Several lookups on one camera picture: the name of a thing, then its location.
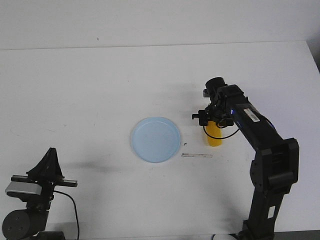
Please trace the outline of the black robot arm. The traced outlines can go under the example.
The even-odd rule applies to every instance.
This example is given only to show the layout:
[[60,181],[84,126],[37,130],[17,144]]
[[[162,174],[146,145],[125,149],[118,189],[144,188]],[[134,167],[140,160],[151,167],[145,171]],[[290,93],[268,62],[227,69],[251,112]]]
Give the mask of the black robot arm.
[[236,240],[272,240],[275,223],[284,198],[298,181],[300,148],[295,138],[283,139],[271,121],[262,115],[235,84],[228,85],[222,77],[205,84],[203,96],[210,104],[192,118],[198,119],[208,138],[210,123],[217,129],[236,125],[255,150],[249,175],[254,192],[247,220],[242,230],[232,233]]
[[39,163],[26,175],[12,175],[5,189],[7,196],[26,203],[25,209],[10,212],[2,222],[2,234],[7,240],[64,240],[63,231],[46,231],[47,220],[54,194],[61,194],[73,203],[77,235],[80,238],[80,225],[75,200],[55,187],[75,188],[76,180],[63,176],[57,150],[50,147]]

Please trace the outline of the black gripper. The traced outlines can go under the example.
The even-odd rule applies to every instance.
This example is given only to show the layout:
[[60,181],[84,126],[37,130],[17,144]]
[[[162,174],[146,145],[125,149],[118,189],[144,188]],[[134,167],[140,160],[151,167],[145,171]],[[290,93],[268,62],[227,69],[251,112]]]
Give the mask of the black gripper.
[[209,122],[214,122],[218,127],[229,127],[234,125],[232,118],[219,107],[209,104],[205,109],[192,114],[192,119],[198,119],[200,126],[208,126]]
[[[53,171],[51,168],[51,154],[53,155],[54,163],[54,175],[55,179],[50,180],[53,176]],[[45,153],[41,161],[31,170],[27,171],[26,175],[12,175],[10,180],[12,182],[21,183],[32,183],[43,185],[44,183],[50,183],[53,186],[71,187],[75,188],[78,186],[77,180],[64,179],[62,170],[59,164],[58,154],[56,148],[50,147]]]

